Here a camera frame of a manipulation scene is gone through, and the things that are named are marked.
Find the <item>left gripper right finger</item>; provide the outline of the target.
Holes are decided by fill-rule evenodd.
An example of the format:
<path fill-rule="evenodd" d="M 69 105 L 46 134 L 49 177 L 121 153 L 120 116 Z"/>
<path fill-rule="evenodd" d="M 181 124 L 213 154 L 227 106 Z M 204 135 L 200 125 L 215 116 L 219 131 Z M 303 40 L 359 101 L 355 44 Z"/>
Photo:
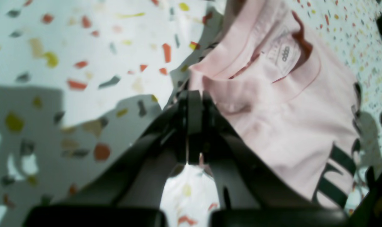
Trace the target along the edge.
<path fill-rule="evenodd" d="M 210 95 L 200 104 L 202 155 L 214 175 L 220 209 L 210 227 L 347 227 L 341 210 L 322 208 L 287 186 L 220 115 Z"/>

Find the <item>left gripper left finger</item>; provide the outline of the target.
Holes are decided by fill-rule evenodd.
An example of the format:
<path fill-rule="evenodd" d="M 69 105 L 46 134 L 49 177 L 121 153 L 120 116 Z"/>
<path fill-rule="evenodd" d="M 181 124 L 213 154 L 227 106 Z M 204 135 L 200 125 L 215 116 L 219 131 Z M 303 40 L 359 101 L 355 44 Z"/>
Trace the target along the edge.
<path fill-rule="evenodd" d="M 168 227 L 160 209 L 172 171 L 189 160 L 192 107 L 199 92 L 181 92 L 106 171 L 73 196 L 33 208 L 24 227 Z"/>

